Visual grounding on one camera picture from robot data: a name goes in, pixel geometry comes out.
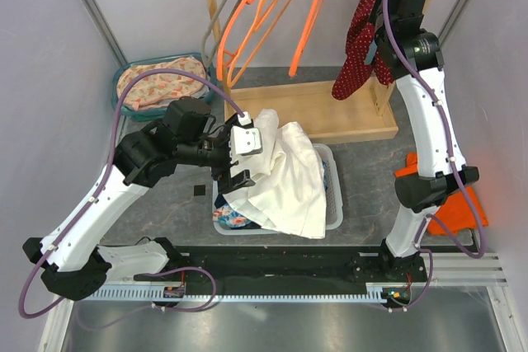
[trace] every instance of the white laundry basket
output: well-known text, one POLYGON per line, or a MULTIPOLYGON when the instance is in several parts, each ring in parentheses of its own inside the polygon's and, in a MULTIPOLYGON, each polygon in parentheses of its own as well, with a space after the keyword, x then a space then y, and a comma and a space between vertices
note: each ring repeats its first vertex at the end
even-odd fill
MULTIPOLYGON (((333 159, 332 150, 326 144, 315 143, 313 148, 317 150, 319 156, 328 164, 328 188, 327 188, 327 230, 338 228, 343 221, 343 200, 341 197, 341 188, 339 186, 339 177, 337 176, 336 162, 333 159)), ((213 212, 215 211, 215 201, 218 196, 218 187, 213 182, 213 212)), ((266 235, 277 234, 277 231, 257 229, 237 229, 229 228, 218 222, 213 222, 214 228, 222 235, 266 235)))

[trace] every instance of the white cloth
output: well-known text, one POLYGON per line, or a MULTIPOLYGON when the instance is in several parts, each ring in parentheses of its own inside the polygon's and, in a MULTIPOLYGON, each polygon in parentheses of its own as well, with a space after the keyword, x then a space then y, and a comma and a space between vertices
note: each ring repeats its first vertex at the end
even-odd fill
POLYGON ((324 238, 326 195, 321 158, 298 123, 278 129, 279 117, 264 109, 254 124, 262 135, 262 153, 239 156, 233 161, 232 176, 244 169, 255 181, 224 195, 231 208, 262 228, 324 238))

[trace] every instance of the gray hanger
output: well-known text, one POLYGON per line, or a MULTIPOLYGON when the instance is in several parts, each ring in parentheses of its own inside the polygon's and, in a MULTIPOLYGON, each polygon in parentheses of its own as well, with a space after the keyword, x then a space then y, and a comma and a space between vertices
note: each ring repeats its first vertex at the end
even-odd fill
MULTIPOLYGON (((213 58, 215 57, 216 51, 218 51, 218 48, 220 46, 220 41, 222 40, 222 36, 224 35, 225 28, 228 25, 227 22, 225 23, 224 27, 222 28, 222 31, 220 32, 220 36, 219 36, 218 40, 214 43, 214 47, 210 51, 209 55, 205 53, 205 42, 207 41, 207 39, 209 39, 209 36, 210 36, 211 32, 213 31, 213 27, 215 26, 215 22, 218 20, 218 18, 220 16, 220 13, 224 9, 225 3, 227 1, 228 0, 222 0, 222 2, 219 4, 218 8, 216 9, 216 13, 211 17, 211 21, 209 23, 209 26, 207 27, 207 31, 206 31, 206 33, 205 33, 205 35, 204 35, 204 37, 203 37, 203 39, 201 41, 201 61, 202 61, 202 63, 204 64, 204 66, 206 68, 208 68, 213 62, 213 58)), ((229 14, 229 17, 228 17, 227 21, 229 21, 231 19, 231 17, 233 16, 234 12, 236 11, 236 9, 237 9, 237 7, 238 7, 238 5, 240 4, 241 1, 242 0, 237 0, 237 2, 235 3, 235 5, 233 7, 233 10, 229 14)))

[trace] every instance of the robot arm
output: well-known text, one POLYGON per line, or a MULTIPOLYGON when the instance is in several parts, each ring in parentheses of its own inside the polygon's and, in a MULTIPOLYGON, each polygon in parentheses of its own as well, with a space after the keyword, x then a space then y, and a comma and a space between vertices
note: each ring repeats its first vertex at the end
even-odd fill
MULTIPOLYGON (((375 43, 408 109, 418 155, 418 172, 395 181, 400 208, 394 228, 382 244, 385 269, 390 272, 399 261, 417 257, 417 247, 426 229, 420 229, 423 219, 427 214, 434 214, 458 186, 450 166, 446 128, 440 112, 427 90, 394 52, 380 5, 381 0, 376 0, 370 16, 370 21, 375 23, 375 43)), ((479 170, 466 165, 457 144, 446 103, 440 43, 435 35, 421 28, 424 5, 425 0, 389 0, 389 20, 399 48, 441 103, 449 124, 456 170, 464 185, 470 185, 479 179, 479 170)))
POLYGON ((213 118, 210 107, 202 101, 190 97, 173 101, 162 120, 124 136, 115 150, 105 189, 97 199, 92 195, 106 169, 77 208, 52 233, 26 241, 24 251, 33 263, 46 251, 52 251, 42 265, 45 271, 41 277, 50 292, 79 300, 107 281, 156 273, 168 263, 173 248, 166 238, 140 246, 97 244, 123 212, 162 177, 174 173, 177 164, 210 167, 223 194, 252 185, 249 171, 231 177, 231 158, 234 154, 261 152, 260 132, 253 128, 248 114, 235 115, 211 138, 209 132, 204 132, 209 118, 213 118), (53 246, 52 242, 88 201, 92 205, 61 243, 53 246))

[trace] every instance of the clothing rack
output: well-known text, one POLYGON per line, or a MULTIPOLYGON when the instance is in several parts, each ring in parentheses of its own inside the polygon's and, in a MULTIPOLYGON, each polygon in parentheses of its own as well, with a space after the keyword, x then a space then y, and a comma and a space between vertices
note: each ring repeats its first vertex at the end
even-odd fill
MULTIPOLYGON (((425 8, 431 0, 426 0, 425 8)), ((210 17, 216 13, 216 0, 207 0, 210 17)), ((213 36, 219 39, 220 23, 213 36)), ((297 121, 314 143, 348 143, 391 139, 398 132, 389 99, 394 84, 382 85, 371 77, 344 101, 332 95, 333 81, 287 84, 281 86, 233 89, 224 83, 225 92, 238 105, 256 117, 262 109, 275 109, 280 125, 297 121)), ((233 114, 225 106, 225 118, 233 114)))

